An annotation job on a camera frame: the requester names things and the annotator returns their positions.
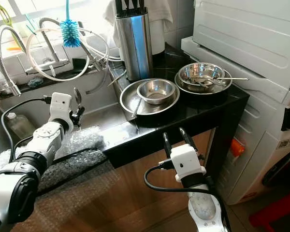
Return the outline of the dark scrubbing pad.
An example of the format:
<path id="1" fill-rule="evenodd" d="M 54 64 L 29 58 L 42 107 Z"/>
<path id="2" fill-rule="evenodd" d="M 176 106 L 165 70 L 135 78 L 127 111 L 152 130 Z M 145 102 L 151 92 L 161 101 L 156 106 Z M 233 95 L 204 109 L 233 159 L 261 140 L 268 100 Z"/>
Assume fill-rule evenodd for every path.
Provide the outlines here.
<path id="1" fill-rule="evenodd" d="M 27 82 L 27 86 L 30 88 L 37 88 L 44 83 L 44 78 L 34 77 Z"/>

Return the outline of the blue bottle brush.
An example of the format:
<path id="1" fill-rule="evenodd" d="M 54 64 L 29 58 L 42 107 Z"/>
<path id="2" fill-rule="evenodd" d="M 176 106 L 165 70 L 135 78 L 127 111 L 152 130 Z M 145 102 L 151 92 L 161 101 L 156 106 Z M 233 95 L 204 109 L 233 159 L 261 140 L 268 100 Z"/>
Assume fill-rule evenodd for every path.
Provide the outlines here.
<path id="1" fill-rule="evenodd" d="M 62 34 L 63 46 L 76 48 L 81 45 L 79 26 L 70 18 L 70 0 L 65 0 L 65 20 L 59 23 Z"/>

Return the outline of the clear plastic bottle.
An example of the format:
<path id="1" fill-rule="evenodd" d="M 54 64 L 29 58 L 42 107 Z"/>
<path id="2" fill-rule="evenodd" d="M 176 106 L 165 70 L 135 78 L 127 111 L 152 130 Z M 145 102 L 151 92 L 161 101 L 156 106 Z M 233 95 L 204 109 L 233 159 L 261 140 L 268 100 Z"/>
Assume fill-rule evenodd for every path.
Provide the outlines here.
<path id="1" fill-rule="evenodd" d="M 8 128 L 17 135 L 19 140 L 31 136 L 36 130 L 32 122 L 22 114 L 10 112 L 6 117 Z"/>

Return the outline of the red plastic stool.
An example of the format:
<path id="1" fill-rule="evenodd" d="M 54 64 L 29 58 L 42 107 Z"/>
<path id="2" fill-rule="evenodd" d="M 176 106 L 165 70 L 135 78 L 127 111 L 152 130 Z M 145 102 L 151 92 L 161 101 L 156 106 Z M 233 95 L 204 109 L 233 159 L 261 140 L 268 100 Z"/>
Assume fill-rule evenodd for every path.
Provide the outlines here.
<path id="1" fill-rule="evenodd" d="M 249 222 L 265 232 L 290 232 L 290 194 L 250 215 Z"/>

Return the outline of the steel wall tap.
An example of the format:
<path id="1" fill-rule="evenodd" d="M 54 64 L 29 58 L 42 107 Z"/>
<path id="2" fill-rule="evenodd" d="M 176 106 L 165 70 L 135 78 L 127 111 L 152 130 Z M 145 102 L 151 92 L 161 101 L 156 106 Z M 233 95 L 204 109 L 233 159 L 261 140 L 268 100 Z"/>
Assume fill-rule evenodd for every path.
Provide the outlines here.
<path id="1" fill-rule="evenodd" d="M 55 51 L 54 45 L 52 42 L 50 42 L 48 36 L 46 35 L 46 31 L 50 31 L 50 29 L 46 29 L 44 27 L 45 22 L 52 22 L 53 24 L 59 25 L 60 22 L 58 20 L 55 20 L 54 18 L 49 17 L 42 17 L 39 19 L 39 34 L 42 35 L 44 42 L 46 43 L 46 49 L 48 49 L 50 53 L 49 58 L 44 58 L 42 64 L 37 64 L 35 62 L 34 56 L 31 55 L 29 52 L 27 52 L 29 62 L 31 64 L 31 68 L 26 69 L 26 74 L 41 74 L 44 77 L 52 80 L 59 81 L 59 79 L 56 79 L 54 76 L 49 76 L 45 73 L 45 71 L 51 71 L 51 73 L 54 73 L 54 68 L 61 68 L 67 64 L 70 63 L 68 59 L 61 59 L 57 52 Z M 77 77 L 80 77 L 81 75 L 92 72 L 94 70 L 100 71 L 102 70 L 101 62 L 105 60 L 106 54 L 103 53 L 101 56 L 97 55 L 94 49 L 90 48 L 89 44 L 86 43 L 85 38 L 83 35 L 80 37 L 81 45 L 80 47 L 86 54 L 86 61 L 85 66 L 83 67 L 83 70 L 73 77 L 73 79 L 76 79 Z"/>

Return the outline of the stainless steel sink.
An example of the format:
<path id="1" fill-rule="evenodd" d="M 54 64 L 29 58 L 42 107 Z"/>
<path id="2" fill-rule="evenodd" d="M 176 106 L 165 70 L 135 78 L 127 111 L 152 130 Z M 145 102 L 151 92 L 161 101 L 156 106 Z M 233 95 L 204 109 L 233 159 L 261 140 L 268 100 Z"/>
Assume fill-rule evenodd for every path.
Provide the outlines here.
<path id="1" fill-rule="evenodd" d="M 108 84 L 110 80 L 112 79 L 108 73 L 97 72 L 86 74 L 69 82 L 51 82 L 40 88 L 30 88 L 23 91 L 20 96 L 0 100 L 0 115 L 4 110 L 8 110 L 24 100 L 36 99 L 43 95 L 50 96 L 54 92 L 72 95 L 73 88 L 76 87 L 82 95 L 82 106 L 85 108 L 80 119 L 81 128 L 97 126 L 102 131 L 107 130 L 127 121 L 123 115 L 123 109 L 118 103 L 114 87 Z M 0 153 L 8 148 L 9 142 L 0 123 Z"/>

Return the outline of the wide steel plate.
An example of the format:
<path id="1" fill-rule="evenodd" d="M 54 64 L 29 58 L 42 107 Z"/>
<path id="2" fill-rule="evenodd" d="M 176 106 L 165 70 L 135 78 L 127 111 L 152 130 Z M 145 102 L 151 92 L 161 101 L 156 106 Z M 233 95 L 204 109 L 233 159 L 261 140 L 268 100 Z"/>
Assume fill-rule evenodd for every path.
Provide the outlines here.
<path id="1" fill-rule="evenodd" d="M 233 84 L 233 80 L 225 80 L 225 79 L 204 80 L 204 82 L 202 82 L 202 85 L 197 84 L 196 88 L 194 88 L 194 86 L 183 82 L 180 75 L 176 74 L 174 76 L 174 83 L 178 85 L 180 90 L 190 94 L 213 95 L 227 90 Z"/>
<path id="2" fill-rule="evenodd" d="M 138 82 L 134 82 L 130 84 L 120 94 L 121 106 L 123 106 L 125 110 L 130 112 L 131 115 L 140 98 L 137 93 L 138 86 L 142 84 L 144 81 L 145 80 L 139 80 Z M 154 115 L 154 114 L 162 113 L 163 111 L 170 109 L 172 106 L 174 106 L 174 104 L 176 104 L 176 102 L 178 102 L 179 95 L 180 95 L 180 91 L 179 91 L 179 88 L 177 87 L 177 93 L 174 94 L 174 98 L 172 99 L 172 101 L 168 102 L 167 104 L 153 105 L 143 100 L 139 108 L 138 115 L 145 116 L 145 115 Z"/>

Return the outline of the large steel bowl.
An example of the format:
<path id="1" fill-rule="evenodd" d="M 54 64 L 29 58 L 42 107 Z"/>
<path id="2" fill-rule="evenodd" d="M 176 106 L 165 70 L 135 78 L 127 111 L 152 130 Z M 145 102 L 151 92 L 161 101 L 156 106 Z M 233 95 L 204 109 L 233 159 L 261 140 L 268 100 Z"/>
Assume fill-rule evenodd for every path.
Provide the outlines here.
<path id="1" fill-rule="evenodd" d="M 226 87 L 221 80 L 225 77 L 224 69 L 211 63 L 197 62 L 184 66 L 177 73 L 179 82 L 187 89 L 205 92 L 214 87 Z"/>

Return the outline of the flexible steel faucet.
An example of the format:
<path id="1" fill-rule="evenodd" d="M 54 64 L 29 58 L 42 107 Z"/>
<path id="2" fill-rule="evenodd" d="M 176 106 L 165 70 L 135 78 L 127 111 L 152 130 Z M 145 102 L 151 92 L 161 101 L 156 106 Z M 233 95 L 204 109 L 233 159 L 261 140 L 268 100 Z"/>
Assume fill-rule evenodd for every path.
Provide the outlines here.
<path id="1" fill-rule="evenodd" d="M 15 32 L 15 30 L 8 26 L 8 25 L 2 25 L 0 26 L 0 73 L 4 77 L 4 81 L 7 84 L 8 90 L 12 92 L 13 95 L 15 96 L 20 96 L 22 92 L 18 88 L 17 84 L 14 83 L 14 81 L 10 78 L 4 63 L 3 63 L 3 49 L 1 48 L 2 45 L 2 37 L 3 37 L 3 32 L 8 29 L 10 32 Z"/>

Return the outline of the green handled peeler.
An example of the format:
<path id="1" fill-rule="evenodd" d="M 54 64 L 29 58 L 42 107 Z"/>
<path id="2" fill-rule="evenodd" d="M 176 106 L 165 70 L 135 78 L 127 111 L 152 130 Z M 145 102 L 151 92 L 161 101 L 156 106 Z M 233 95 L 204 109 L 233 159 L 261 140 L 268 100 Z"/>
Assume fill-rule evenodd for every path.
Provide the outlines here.
<path id="1" fill-rule="evenodd" d="M 3 20 L 4 25 L 8 25 L 9 27 L 12 27 L 12 28 L 14 27 L 10 14 L 6 10 L 6 8 L 3 7 L 1 4 L 0 4 L 0 17 Z"/>

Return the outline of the orange plastic object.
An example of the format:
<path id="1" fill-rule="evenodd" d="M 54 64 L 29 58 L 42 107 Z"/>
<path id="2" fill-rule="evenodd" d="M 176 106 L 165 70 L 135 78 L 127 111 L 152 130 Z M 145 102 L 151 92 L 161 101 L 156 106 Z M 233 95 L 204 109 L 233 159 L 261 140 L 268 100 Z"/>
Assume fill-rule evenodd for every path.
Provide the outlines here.
<path id="1" fill-rule="evenodd" d="M 232 157 L 238 158 L 242 154 L 245 153 L 245 146 L 241 142 L 239 142 L 236 138 L 232 139 L 231 145 L 230 145 L 230 152 Z"/>

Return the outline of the dark handled utensil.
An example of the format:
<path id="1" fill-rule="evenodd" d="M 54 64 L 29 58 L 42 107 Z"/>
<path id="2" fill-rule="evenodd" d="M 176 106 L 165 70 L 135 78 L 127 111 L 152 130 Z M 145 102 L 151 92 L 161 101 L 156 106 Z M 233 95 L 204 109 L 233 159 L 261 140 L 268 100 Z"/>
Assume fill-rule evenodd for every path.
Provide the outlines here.
<path id="1" fill-rule="evenodd" d="M 138 102 L 136 104 L 136 107 L 134 108 L 134 110 L 132 112 L 131 117 L 136 118 L 136 116 L 138 115 L 138 111 L 139 111 L 139 108 L 140 108 L 142 102 L 143 102 L 143 99 L 139 98 L 139 100 L 138 100 Z"/>

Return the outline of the long steel spoon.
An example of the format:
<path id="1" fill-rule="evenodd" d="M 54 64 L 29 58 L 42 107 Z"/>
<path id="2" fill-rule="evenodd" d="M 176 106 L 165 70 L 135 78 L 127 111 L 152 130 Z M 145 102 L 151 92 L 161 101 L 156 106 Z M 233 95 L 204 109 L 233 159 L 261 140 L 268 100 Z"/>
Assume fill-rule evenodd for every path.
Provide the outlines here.
<path id="1" fill-rule="evenodd" d="M 196 75 L 189 76 L 182 79 L 182 82 L 190 87 L 212 88 L 214 86 L 225 87 L 231 80 L 249 80 L 247 78 L 234 78 L 223 76 L 211 75 Z"/>

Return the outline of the steel knife block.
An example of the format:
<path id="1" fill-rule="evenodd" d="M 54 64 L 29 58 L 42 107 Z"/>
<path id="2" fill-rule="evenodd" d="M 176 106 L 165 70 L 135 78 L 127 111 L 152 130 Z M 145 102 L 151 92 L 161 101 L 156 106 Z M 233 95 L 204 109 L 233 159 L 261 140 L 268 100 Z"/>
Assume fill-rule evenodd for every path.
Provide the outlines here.
<path id="1" fill-rule="evenodd" d="M 152 77 L 153 59 L 148 13 L 116 18 L 121 59 L 130 82 Z"/>

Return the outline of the clear bubble wrap sheet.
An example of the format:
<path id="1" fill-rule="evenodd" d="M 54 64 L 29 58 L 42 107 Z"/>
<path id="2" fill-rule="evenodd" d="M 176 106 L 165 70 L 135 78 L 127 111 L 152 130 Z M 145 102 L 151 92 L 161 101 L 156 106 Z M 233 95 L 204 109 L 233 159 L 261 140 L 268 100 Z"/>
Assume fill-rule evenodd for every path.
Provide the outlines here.
<path id="1" fill-rule="evenodd" d="M 107 187 L 116 181 L 116 172 L 102 152 L 104 137 L 98 126 L 68 135 L 55 155 L 53 164 L 43 174 L 39 196 L 69 189 L 88 181 Z"/>

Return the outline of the white hanging towel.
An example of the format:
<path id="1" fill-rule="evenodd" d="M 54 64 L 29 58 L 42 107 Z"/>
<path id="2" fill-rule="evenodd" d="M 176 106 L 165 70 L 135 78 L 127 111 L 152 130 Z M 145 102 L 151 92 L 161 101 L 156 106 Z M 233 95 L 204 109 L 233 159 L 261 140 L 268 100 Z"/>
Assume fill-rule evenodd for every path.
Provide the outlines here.
<path id="1" fill-rule="evenodd" d="M 144 5 L 148 10 L 152 54 L 158 55 L 158 53 L 164 51 L 163 29 L 173 24 L 172 13 L 167 0 L 144 0 Z M 113 27 L 113 41 L 121 49 L 120 37 L 115 27 L 116 9 L 114 0 L 108 0 L 103 17 Z"/>

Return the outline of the white washing machine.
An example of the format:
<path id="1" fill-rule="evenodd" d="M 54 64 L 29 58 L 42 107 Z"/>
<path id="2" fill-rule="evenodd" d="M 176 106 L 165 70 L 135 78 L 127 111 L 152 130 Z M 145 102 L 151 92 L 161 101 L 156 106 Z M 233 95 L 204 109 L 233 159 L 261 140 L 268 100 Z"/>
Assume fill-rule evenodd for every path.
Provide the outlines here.
<path id="1" fill-rule="evenodd" d="M 194 60 L 229 71 L 235 77 L 234 86 L 249 94 L 235 133 L 245 151 L 237 157 L 227 155 L 217 181 L 226 203 L 249 201 L 267 191 L 264 177 L 290 153 L 290 89 L 214 53 L 192 37 L 180 44 Z"/>

